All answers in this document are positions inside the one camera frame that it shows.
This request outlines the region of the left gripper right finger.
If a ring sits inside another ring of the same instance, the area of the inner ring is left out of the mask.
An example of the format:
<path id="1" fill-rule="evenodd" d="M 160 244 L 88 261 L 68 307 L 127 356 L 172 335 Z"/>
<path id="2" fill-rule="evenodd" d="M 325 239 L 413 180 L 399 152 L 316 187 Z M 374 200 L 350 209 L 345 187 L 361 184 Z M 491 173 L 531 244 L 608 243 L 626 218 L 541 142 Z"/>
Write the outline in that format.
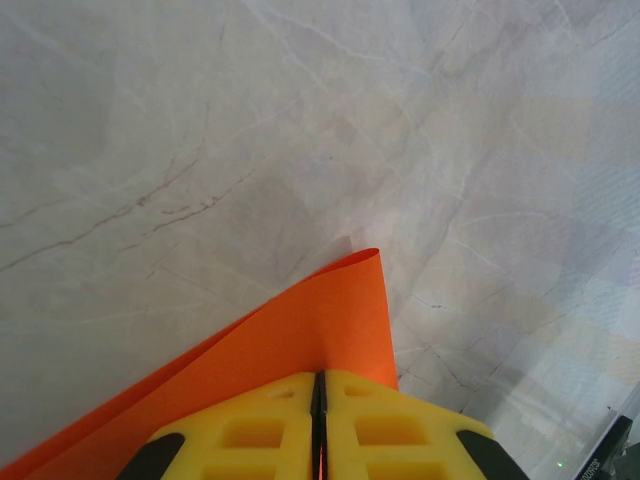
<path id="1" fill-rule="evenodd" d="M 321 378 L 321 480 L 530 480 L 477 420 L 351 372 Z"/>

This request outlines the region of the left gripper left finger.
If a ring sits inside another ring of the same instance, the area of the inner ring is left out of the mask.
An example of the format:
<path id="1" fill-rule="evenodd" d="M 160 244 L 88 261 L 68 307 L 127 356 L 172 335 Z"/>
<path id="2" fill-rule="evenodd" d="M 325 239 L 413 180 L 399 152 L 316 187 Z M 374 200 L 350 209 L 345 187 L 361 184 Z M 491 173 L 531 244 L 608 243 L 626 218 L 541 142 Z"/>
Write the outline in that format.
<path id="1" fill-rule="evenodd" d="M 298 373 L 176 420 L 116 480 L 319 480 L 315 383 Z"/>

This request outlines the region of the orange paper sheet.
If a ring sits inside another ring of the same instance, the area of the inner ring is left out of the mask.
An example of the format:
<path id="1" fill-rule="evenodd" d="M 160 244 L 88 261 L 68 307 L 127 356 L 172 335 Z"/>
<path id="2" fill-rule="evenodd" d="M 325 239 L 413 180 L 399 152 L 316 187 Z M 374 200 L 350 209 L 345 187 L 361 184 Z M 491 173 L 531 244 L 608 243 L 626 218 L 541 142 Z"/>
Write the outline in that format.
<path id="1" fill-rule="evenodd" d="M 0 469 L 0 480 L 113 480 L 159 428 L 325 369 L 398 386 L 376 248 L 325 266 L 203 340 Z"/>

